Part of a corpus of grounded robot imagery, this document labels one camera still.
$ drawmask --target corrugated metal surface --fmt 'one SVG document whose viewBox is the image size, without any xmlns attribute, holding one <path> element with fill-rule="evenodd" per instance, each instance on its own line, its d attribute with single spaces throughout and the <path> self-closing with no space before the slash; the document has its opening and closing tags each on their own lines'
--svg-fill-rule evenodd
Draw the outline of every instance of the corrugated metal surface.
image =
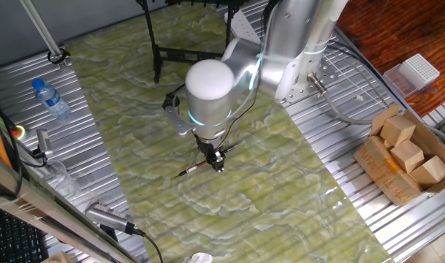
<svg viewBox="0 0 445 263">
<path fill-rule="evenodd" d="M 263 37 L 260 18 L 266 3 L 267 1 L 247 3 L 240 8 L 260 39 Z M 221 7 L 218 12 L 223 15 L 227 8 Z M 341 33 L 336 32 L 334 37 L 339 35 Z M 349 58 L 346 63 L 343 60 L 348 56 L 343 53 L 338 55 L 337 52 L 328 55 L 328 58 L 378 101 L 378 94 L 387 104 L 402 101 L 378 84 L 374 77 L 364 71 L 364 66 L 358 63 L 356 68 L 351 66 L 350 63 L 354 63 L 353 58 Z M 371 80 L 371 85 L 375 88 L 370 87 L 365 77 Z M 338 81 L 327 87 L 339 110 L 348 116 L 370 119 L 376 111 L 383 110 L 377 101 L 342 75 Z M 283 106 L 375 236 L 397 262 L 404 261 L 445 232 L 445 190 L 435 196 L 423 194 L 406 206 L 397 207 L 354 160 L 353 153 L 365 141 L 370 132 L 369 126 L 351 126 L 337 121 L 325 100 L 319 98 L 316 92 L 307 94 L 294 103 L 284 102 Z M 428 124 L 435 125 L 432 121 L 442 119 L 441 116 L 438 117 L 440 110 L 438 108 L 436 113 L 424 118 Z"/>
<path fill-rule="evenodd" d="M 259 18 L 266 3 L 260 1 L 243 8 L 260 37 Z M 363 66 L 354 68 L 342 61 L 344 57 L 341 55 L 339 58 L 337 54 L 328 56 L 360 88 L 343 76 L 328 86 L 340 110 L 354 118 L 371 118 L 381 106 L 363 90 L 375 99 L 380 95 L 387 104 L 397 101 L 388 90 L 363 71 Z M 371 88 L 364 76 L 370 77 L 371 85 L 376 87 Z M 35 100 L 30 87 L 35 77 L 42 77 L 54 84 L 68 101 L 72 117 L 67 122 L 54 120 Z M 101 201 L 110 207 L 127 210 L 128 205 L 118 179 L 72 69 L 59 71 L 45 60 L 45 55 L 0 69 L 0 104 L 14 122 L 31 131 L 26 139 L 27 146 L 33 148 L 36 145 L 35 129 L 48 129 L 56 149 L 56 159 L 65 163 L 82 190 L 95 191 Z M 283 106 L 379 241 L 398 262 L 445 231 L 445 190 L 434 197 L 424 194 L 406 206 L 396 207 L 353 159 L 353 152 L 370 131 L 368 126 L 351 126 L 337 121 L 329 106 L 316 93 L 306 92 L 301 100 L 283 102 Z M 118 238 L 134 255 L 145 253 L 140 238 L 123 234 L 119 234 Z M 59 243 L 55 238 L 47 237 L 47 244 L 51 254 L 68 251 L 77 255 L 77 259 L 87 259 L 86 255 Z"/>
<path fill-rule="evenodd" d="M 68 120 L 57 121 L 34 98 L 31 81 L 37 77 L 53 84 L 68 103 L 72 111 Z M 125 196 L 72 67 L 61 71 L 46 60 L 46 55 L 40 55 L 0 69 L 0 106 L 13 122 L 28 130 L 23 142 L 30 149 L 37 147 L 36 129 L 48 130 L 53 159 L 65 164 L 80 184 L 81 193 L 93 191 L 108 207 L 128 213 Z M 117 236 L 133 255 L 147 256 L 140 237 L 124 233 Z M 46 240 L 50 255 L 65 251 L 79 261 L 92 261 L 50 235 Z"/>
</svg>

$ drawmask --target metal pole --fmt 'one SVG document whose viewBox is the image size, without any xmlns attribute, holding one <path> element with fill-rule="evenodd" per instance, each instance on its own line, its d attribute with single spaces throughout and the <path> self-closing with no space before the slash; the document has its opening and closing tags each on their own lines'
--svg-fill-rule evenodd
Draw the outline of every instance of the metal pole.
<svg viewBox="0 0 445 263">
<path fill-rule="evenodd" d="M 17 173 L 0 160 L 0 191 L 14 192 Z M 0 208 L 101 262 L 138 263 L 114 239 L 69 204 L 35 173 L 23 180 L 19 198 L 0 197 Z"/>
<path fill-rule="evenodd" d="M 44 39 L 44 42 L 47 45 L 50 52 L 55 56 L 55 58 L 62 57 L 63 53 L 61 52 L 58 45 L 55 43 L 55 40 L 53 40 L 52 35 L 50 35 L 47 26 L 45 26 L 44 21 L 42 20 L 39 13 L 35 9 L 35 6 L 32 4 L 31 0 L 19 0 L 19 1 L 26 10 L 27 15 L 31 18 L 32 23 L 37 28 L 37 31 L 39 32 L 40 36 Z M 68 67 L 65 61 L 62 61 L 58 65 L 60 66 L 61 69 Z"/>
</svg>

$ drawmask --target wooden block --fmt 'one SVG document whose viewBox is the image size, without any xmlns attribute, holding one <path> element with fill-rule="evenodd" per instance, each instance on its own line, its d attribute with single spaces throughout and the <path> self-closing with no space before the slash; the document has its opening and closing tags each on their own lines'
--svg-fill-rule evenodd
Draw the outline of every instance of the wooden block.
<svg viewBox="0 0 445 263">
<path fill-rule="evenodd" d="M 435 156 L 417 167 L 411 175 L 423 188 L 430 188 L 445 178 L 445 163 Z"/>
<path fill-rule="evenodd" d="M 391 149 L 391 156 L 407 173 L 424 163 L 424 153 L 410 140 L 405 140 Z"/>
<path fill-rule="evenodd" d="M 380 136 L 392 146 L 397 146 L 412 137 L 415 124 L 401 115 L 386 119 Z"/>
<path fill-rule="evenodd" d="M 387 150 L 391 150 L 393 148 L 392 144 L 389 143 L 387 140 L 383 141 L 384 147 L 386 147 Z"/>
</svg>

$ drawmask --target black metal stand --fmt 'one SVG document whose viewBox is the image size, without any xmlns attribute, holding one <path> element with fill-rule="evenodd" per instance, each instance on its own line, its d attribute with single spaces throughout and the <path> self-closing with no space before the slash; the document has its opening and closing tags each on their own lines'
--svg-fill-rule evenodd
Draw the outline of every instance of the black metal stand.
<svg viewBox="0 0 445 263">
<path fill-rule="evenodd" d="M 228 6 L 228 17 L 227 17 L 227 32 L 226 32 L 226 40 L 225 45 L 227 46 L 230 43 L 230 27 L 232 25 L 232 18 L 234 17 L 234 14 L 238 12 L 240 9 L 240 6 L 243 4 L 243 2 L 248 0 L 190 0 L 191 5 L 193 5 L 194 2 L 196 3 L 203 3 L 205 6 L 206 4 L 216 4 L 217 7 L 220 4 L 225 4 Z M 161 75 L 161 68 L 164 61 L 171 61 L 171 62 L 180 62 L 180 63 L 189 63 L 189 64 L 195 64 L 198 61 L 201 61 L 203 59 L 214 59 L 214 58 L 221 58 L 221 53 L 209 53 L 209 52 L 202 52 L 202 51 L 192 51 L 192 50 L 178 50 L 173 48 L 165 48 L 165 47 L 159 47 L 156 44 L 156 40 L 154 38 L 154 32 L 152 30 L 152 22 L 151 22 L 151 16 L 149 14 L 149 7 L 146 0 L 136 0 L 136 2 L 142 7 L 142 9 L 145 12 L 146 16 L 146 23 L 148 24 L 149 29 L 149 37 L 151 38 L 151 45 L 152 45 L 152 54 L 154 57 L 153 62 L 153 69 L 154 69 L 154 82 L 159 83 L 160 75 Z"/>
</svg>

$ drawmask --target water bottle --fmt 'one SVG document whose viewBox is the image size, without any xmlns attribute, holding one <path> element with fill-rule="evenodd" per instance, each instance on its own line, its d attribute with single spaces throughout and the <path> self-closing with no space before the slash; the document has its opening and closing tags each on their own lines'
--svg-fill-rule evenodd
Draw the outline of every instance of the water bottle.
<svg viewBox="0 0 445 263">
<path fill-rule="evenodd" d="M 68 104 L 60 97 L 60 94 L 54 87 L 44 83 L 41 79 L 32 81 L 32 87 L 35 89 L 35 97 L 48 109 L 53 117 L 59 120 L 69 117 Z"/>
</svg>

